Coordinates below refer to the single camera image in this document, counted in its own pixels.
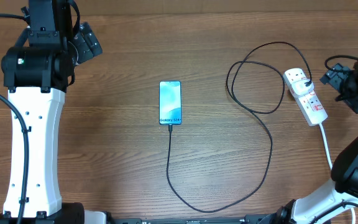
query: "wooden table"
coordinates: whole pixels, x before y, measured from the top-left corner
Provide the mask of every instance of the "wooden table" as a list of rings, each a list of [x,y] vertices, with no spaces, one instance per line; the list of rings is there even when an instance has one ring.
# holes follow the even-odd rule
[[[225,90],[226,73],[254,47],[284,40],[304,53],[315,90],[327,110],[324,122],[333,159],[358,136],[358,115],[319,78],[324,60],[358,56],[356,12],[261,12],[176,16],[84,17],[103,54],[76,68],[60,120],[58,175],[66,202],[114,217],[242,217],[272,213],[310,194],[329,179],[318,127],[309,127],[286,87],[281,107],[260,116],[274,139],[262,188],[239,205],[203,214],[184,205],[165,178],[168,130],[158,124],[158,83],[180,80],[183,124],[174,127],[170,177],[192,205],[211,210],[251,192],[260,182],[269,138],[254,117]],[[0,19],[0,63],[24,28]],[[301,67],[286,45],[260,49],[252,60],[280,71]],[[343,61],[352,66],[354,62]],[[6,95],[0,69],[0,93]],[[246,65],[236,81],[238,98],[255,110],[277,104],[282,82],[273,71]],[[0,102],[0,212],[9,184],[11,118]],[[334,219],[350,223],[350,213]]]

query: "white power cord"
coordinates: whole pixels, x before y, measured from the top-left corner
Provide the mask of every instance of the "white power cord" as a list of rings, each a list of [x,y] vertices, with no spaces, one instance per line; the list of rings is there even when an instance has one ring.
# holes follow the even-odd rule
[[[325,133],[324,128],[323,128],[323,124],[319,123],[318,126],[320,126],[321,135],[323,136],[324,148],[326,150],[326,155],[327,155],[327,161],[328,161],[329,168],[333,169],[333,162],[331,162],[331,156],[330,156],[330,153],[329,153],[327,137],[326,137],[326,133]],[[356,224],[356,213],[354,212],[354,208],[351,208],[351,213],[352,213],[352,224]]]

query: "wood grain surface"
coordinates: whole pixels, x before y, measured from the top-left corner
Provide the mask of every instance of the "wood grain surface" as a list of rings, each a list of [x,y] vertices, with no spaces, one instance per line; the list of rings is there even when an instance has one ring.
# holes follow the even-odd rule
[[[286,87],[279,109],[261,115],[274,140],[266,181],[251,198],[218,213],[184,205],[165,178],[168,130],[158,124],[158,83],[182,82],[183,124],[175,126],[170,177],[178,193],[204,210],[227,205],[260,182],[269,138],[252,115],[225,90],[226,73],[254,47],[283,40],[304,53],[315,90],[327,110],[324,122],[333,159],[358,136],[358,115],[336,103],[335,90],[319,78],[324,60],[358,56],[357,12],[255,12],[240,14],[84,17],[103,54],[76,68],[60,121],[58,175],[63,200],[114,217],[242,217],[272,213],[312,193],[329,179],[318,127],[309,127]],[[1,59],[25,24],[0,19]],[[286,45],[260,49],[252,60],[280,71],[306,70]],[[353,62],[342,61],[348,66]],[[0,69],[0,93],[6,95]],[[257,65],[240,72],[236,95],[255,110],[271,110],[280,77]],[[11,120],[0,102],[0,212],[11,164]],[[350,223],[350,213],[334,219]]]

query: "blue smartphone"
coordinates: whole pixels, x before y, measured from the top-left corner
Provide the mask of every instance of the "blue smartphone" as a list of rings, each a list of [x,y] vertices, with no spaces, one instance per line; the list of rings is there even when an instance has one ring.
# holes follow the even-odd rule
[[[160,124],[181,124],[181,83],[160,82]]]

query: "power strip switch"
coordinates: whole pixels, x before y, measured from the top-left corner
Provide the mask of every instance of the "power strip switch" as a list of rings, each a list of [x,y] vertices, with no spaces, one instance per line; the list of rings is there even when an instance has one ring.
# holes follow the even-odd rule
[[[309,126],[317,125],[327,119],[327,112],[314,92],[313,83],[310,86],[306,86],[309,79],[307,79],[302,69],[293,68],[287,70],[284,73],[284,80]]]

